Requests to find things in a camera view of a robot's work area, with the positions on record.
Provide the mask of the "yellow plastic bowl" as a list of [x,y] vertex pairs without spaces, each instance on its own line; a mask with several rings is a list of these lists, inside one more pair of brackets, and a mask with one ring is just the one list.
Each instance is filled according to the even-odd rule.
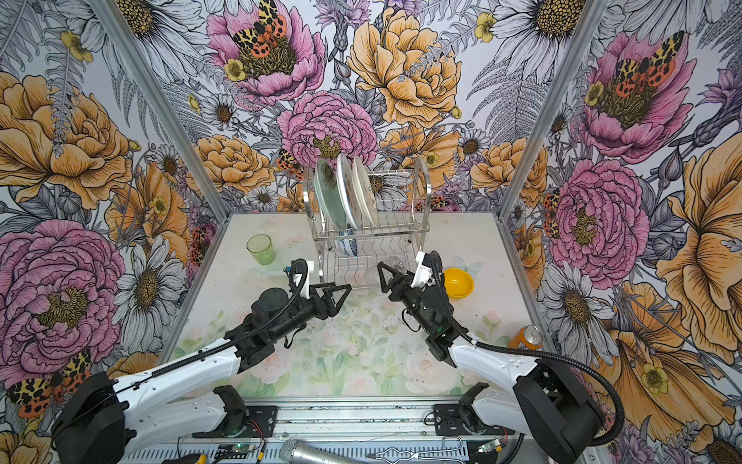
[[451,299],[464,299],[475,290],[475,281],[468,272],[450,268],[444,271],[444,287]]

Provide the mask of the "green glass tumbler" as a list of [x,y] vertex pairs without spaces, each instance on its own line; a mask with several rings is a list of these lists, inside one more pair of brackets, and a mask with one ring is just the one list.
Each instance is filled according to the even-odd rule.
[[247,241],[247,250],[260,265],[270,265],[276,260],[276,251],[268,234],[252,236]]

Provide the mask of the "clear pink glass tumbler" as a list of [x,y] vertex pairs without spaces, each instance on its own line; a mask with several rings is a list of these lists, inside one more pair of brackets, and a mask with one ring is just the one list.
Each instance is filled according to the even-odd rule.
[[[396,272],[405,274],[407,272],[406,263],[398,256],[390,255],[383,259],[386,266],[396,270]],[[378,270],[378,264],[373,264],[364,273],[364,282],[371,287],[378,287],[380,285],[380,275]]]

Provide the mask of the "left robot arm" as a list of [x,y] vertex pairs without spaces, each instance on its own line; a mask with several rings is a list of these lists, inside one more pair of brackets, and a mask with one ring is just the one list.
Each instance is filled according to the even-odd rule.
[[243,373],[290,344],[314,318],[338,315],[351,285],[311,285],[298,291],[271,288],[240,326],[197,352],[155,369],[83,381],[52,427],[63,463],[117,463],[184,435],[235,435],[247,425],[245,400],[218,382]]

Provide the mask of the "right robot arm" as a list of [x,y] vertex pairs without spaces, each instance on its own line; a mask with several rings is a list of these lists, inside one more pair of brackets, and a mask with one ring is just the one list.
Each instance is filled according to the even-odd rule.
[[480,377],[459,401],[469,429],[522,432],[558,463],[574,463],[587,448],[612,440],[606,414],[574,374],[577,362],[476,340],[454,319],[448,297],[424,264],[417,273],[384,262],[377,270],[382,292],[415,319],[432,356]]

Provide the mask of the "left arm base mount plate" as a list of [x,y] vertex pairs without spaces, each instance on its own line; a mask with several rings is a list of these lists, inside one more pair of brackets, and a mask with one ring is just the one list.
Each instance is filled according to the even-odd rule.
[[249,405],[245,413],[235,419],[227,417],[215,430],[193,433],[195,439],[272,438],[277,422],[278,407]]

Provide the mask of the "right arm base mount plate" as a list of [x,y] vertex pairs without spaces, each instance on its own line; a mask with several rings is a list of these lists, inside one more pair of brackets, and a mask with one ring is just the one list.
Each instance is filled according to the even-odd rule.
[[458,403],[437,403],[424,418],[425,425],[432,426],[437,436],[504,436],[513,435],[514,430],[498,425],[485,425],[473,416],[473,411]]

